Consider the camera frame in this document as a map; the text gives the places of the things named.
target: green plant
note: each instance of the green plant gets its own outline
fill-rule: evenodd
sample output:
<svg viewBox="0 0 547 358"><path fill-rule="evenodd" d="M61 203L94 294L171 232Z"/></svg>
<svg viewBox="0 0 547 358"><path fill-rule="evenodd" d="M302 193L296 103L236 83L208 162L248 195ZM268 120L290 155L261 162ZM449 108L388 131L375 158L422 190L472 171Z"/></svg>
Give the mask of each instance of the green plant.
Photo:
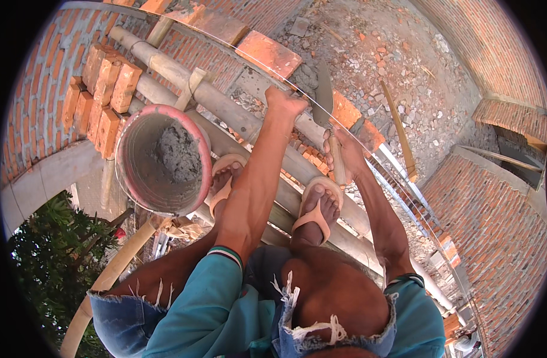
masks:
<svg viewBox="0 0 547 358"><path fill-rule="evenodd" d="M100 275L105 251L116 247L109 223L69 207L70 194L59 193L35 211L8 242L19 286L34 307L42 333L61 346L86 291ZM109 357L88 326L78 357Z"/></svg>

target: bucket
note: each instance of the bucket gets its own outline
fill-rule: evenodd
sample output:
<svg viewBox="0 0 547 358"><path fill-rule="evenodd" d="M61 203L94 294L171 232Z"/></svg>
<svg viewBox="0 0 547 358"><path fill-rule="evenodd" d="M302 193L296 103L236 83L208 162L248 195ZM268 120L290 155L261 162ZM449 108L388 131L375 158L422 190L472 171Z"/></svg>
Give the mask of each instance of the bucket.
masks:
<svg viewBox="0 0 547 358"><path fill-rule="evenodd" d="M197 178L176 182L157 160L158 140L166 128L178 122L197 142L201 172ZM151 104L126 122L115 153L115 170L122 189L132 201L164 217L195 211L212 184L212 162L207 133L184 112L169 105Z"/></svg>

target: dirt ground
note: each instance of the dirt ground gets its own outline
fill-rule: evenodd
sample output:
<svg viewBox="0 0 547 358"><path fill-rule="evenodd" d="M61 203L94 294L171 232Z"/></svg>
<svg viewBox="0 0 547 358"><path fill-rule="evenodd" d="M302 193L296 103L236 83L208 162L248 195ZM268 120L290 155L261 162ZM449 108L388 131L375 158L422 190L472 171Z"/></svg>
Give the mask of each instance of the dirt ground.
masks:
<svg viewBox="0 0 547 358"><path fill-rule="evenodd" d="M440 33L408 1L315 0L297 16L310 22L305 36L289 33L291 18L277 41L300 54L313 72L325 59L333 87L373 122L404 165L379 80L387 84L404 112L417 185L455 143L499 152L492 127L471 119L481 99L477 87ZM291 79L314 89L295 75Z"/></svg>

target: flip-flop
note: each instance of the flip-flop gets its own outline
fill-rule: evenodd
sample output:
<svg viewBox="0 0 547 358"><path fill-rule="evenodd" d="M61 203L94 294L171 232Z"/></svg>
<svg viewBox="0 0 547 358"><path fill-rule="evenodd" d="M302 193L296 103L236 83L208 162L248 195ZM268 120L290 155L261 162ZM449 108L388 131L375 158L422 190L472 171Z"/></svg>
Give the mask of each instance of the flip-flop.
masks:
<svg viewBox="0 0 547 358"><path fill-rule="evenodd" d="M323 241L321 242L321 244L323 244L329 239L329 236L331 235L331 229L329 229L329 225L327 225L327 221L325 220L325 218L323 217L323 214L321 213L321 198L317 200L317 205L315 205L315 208L313 210L301 216L303 203L306 202L309 192L317 184L320 184L326 190L330 190L337 197L339 210L341 210L341 208L343 207L343 192L341 191L341 188L334 181L327 178L327 176L318 176L313 178L312 181L310 181L309 184L306 186L306 189L303 191L303 195L301 196L301 205L299 206L299 218L297 219L295 224L293 224L293 227L291 228L291 234L293 235L293 232L299 226L302 226L303 224L313 221L317 223L317 225L319 225L319 227L321 228L321 232L323 233Z"/></svg>
<svg viewBox="0 0 547 358"><path fill-rule="evenodd" d="M212 177L235 161L240 163L242 168L248 163L248 160L239 154L226 154L214 163L214 166L212 167ZM220 189L210 200L210 213L212 214L212 218L214 217L214 207L216 204L218 204L222 199L227 199L230 195L230 191L232 191L232 178L233 177L230 177L230 179L226 182L226 185L224 185L224 187Z"/></svg>

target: left hand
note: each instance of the left hand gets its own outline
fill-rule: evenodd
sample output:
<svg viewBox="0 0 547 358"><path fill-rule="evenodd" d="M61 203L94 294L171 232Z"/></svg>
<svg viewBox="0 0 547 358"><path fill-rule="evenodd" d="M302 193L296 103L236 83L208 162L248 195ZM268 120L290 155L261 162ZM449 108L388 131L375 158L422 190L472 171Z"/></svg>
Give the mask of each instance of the left hand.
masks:
<svg viewBox="0 0 547 358"><path fill-rule="evenodd" d="M284 113L295 120L307 108L307 101L301 97L291 97L293 91L282 91L275 86L270 86L265 90L265 99L268 103L268 111L275 113Z"/></svg>

